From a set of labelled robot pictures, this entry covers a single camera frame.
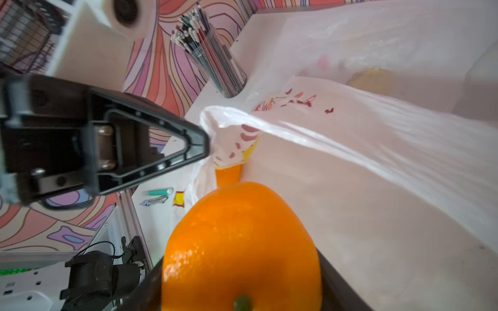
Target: white plastic bag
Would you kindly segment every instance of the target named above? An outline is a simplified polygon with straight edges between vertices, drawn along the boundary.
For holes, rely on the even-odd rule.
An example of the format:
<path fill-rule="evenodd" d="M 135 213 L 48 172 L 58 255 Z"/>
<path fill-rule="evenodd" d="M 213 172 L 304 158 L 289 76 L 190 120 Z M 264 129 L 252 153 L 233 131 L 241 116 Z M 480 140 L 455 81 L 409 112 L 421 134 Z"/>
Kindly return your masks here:
<path fill-rule="evenodd" d="M 497 16 L 496 0 L 370 1 L 297 14 L 253 96 L 280 91 L 292 76 L 345 84 L 380 68 L 392 74 L 385 95 L 452 112 L 465 75 L 498 40 Z"/>
<path fill-rule="evenodd" d="M 258 135 L 242 180 L 283 197 L 371 307 L 498 310 L 498 129 L 302 77 L 201 126 L 213 154 L 190 169 L 187 211 Z"/>

